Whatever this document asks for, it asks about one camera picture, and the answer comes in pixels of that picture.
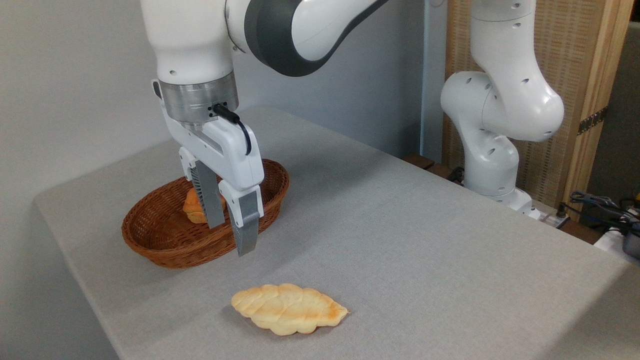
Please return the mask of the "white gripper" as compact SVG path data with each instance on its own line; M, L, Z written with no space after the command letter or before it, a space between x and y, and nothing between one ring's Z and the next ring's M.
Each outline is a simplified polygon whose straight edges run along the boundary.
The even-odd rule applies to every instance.
M259 219L264 215L260 185L265 171L258 142L249 127L251 151L242 129L217 117L201 130L188 129L163 112L172 137L182 146L179 157L183 173L192 182L208 227L226 219L220 192L226 200L233 237L239 256L254 250L258 242ZM217 175L222 180L217 182Z

